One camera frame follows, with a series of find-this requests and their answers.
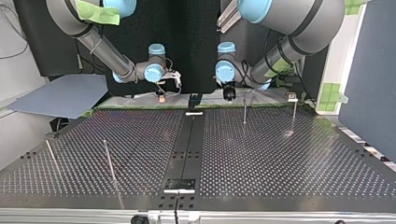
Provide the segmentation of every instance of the green fabric strip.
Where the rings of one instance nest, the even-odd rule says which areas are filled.
[[[346,0],[346,15],[358,15],[362,0]]]
[[[340,100],[341,84],[324,83],[319,99],[318,111],[334,112]]]
[[[116,7],[98,7],[80,0],[76,0],[76,7],[79,18],[84,21],[120,25],[120,11]]]

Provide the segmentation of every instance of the black center rail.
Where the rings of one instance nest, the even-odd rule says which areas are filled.
[[[101,110],[0,172],[0,207],[396,213],[396,174],[311,110]],[[108,142],[112,179],[103,141]],[[165,193],[175,186],[194,192]]]

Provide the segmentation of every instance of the white wall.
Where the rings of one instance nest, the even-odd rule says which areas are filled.
[[[12,0],[0,2],[13,6]],[[6,13],[20,30],[18,19],[7,9]],[[0,58],[22,51],[25,44],[0,12]],[[50,132],[50,117],[1,109],[44,84],[45,79],[40,76],[30,49],[18,57],[0,60],[0,169],[37,146]]]
[[[322,94],[324,83],[341,84],[340,93],[344,94],[359,35],[361,33],[361,23],[364,18],[365,9],[366,5],[363,5],[358,15],[346,15],[340,31],[330,44],[318,99],[320,99],[320,95]],[[320,115],[338,115],[340,105],[341,103],[337,105],[334,112],[318,110],[317,112]]]

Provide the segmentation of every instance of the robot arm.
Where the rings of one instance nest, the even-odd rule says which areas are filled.
[[[128,17],[134,13],[136,0],[84,0],[95,6],[117,7],[120,17]],[[75,0],[47,0],[49,14],[55,23],[71,37],[80,41],[91,53],[96,55],[113,71],[114,79],[119,83],[147,80],[157,83],[161,79],[174,78],[180,88],[180,75],[170,75],[166,67],[165,47],[161,44],[149,46],[149,59],[143,63],[134,64],[101,35],[98,29],[89,21],[79,18]]]
[[[267,81],[276,75],[270,67],[296,62],[329,45],[345,15],[344,0],[238,0],[237,8],[240,16],[251,23],[286,35],[256,65],[245,70],[234,59],[233,43],[219,45],[218,80],[244,81],[255,89],[265,88]]]

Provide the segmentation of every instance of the metal pin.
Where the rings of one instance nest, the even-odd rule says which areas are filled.
[[[296,119],[297,103],[298,103],[297,101],[294,103],[293,120]]]
[[[245,98],[244,98],[244,124],[247,123],[247,116],[248,116],[248,105],[247,105],[247,100],[248,100],[248,95],[245,94]]]
[[[117,181],[116,175],[114,174],[113,162],[111,161],[110,151],[108,150],[108,146],[107,146],[107,141],[106,141],[106,140],[103,140],[103,146],[105,147],[105,151],[106,151],[106,155],[107,155],[107,160],[108,160],[108,166],[110,167],[111,175],[113,176],[113,180],[114,180],[114,181]]]
[[[49,140],[46,140],[46,143],[47,143],[47,147],[48,147],[48,149],[49,149],[49,154],[50,154],[50,156],[52,157],[53,160],[56,160],[55,154],[53,154],[52,147],[51,147],[51,145],[50,145],[50,141],[49,141]]]

